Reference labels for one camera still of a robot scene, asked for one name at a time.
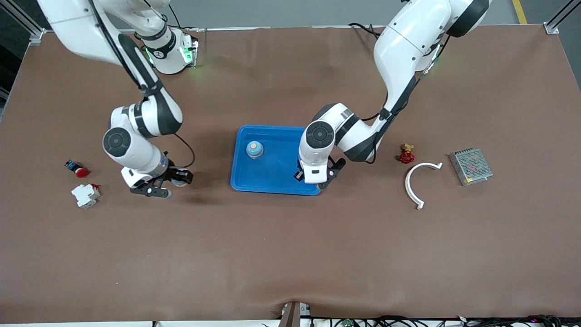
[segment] brown tabletop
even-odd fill
[[[0,322],[315,315],[581,315],[581,93],[556,35],[483,26],[452,38],[386,134],[315,197],[241,193],[244,124],[305,126],[324,105],[381,107],[375,39],[351,29],[200,34],[199,67],[161,76],[184,111],[194,183],[130,194],[101,149],[110,112],[140,99],[123,69],[54,35],[26,54],[0,124]],[[176,163],[175,137],[153,142]],[[394,160],[415,145],[416,210]],[[480,148],[494,176],[463,187],[446,156]],[[91,174],[77,179],[73,159]],[[70,191],[101,185],[79,209]]]

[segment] blue plastic tray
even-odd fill
[[[316,184],[294,178],[299,143],[304,127],[244,125],[238,130],[230,185],[237,191],[316,196]],[[246,145],[258,141],[264,152],[256,159],[246,153]]]

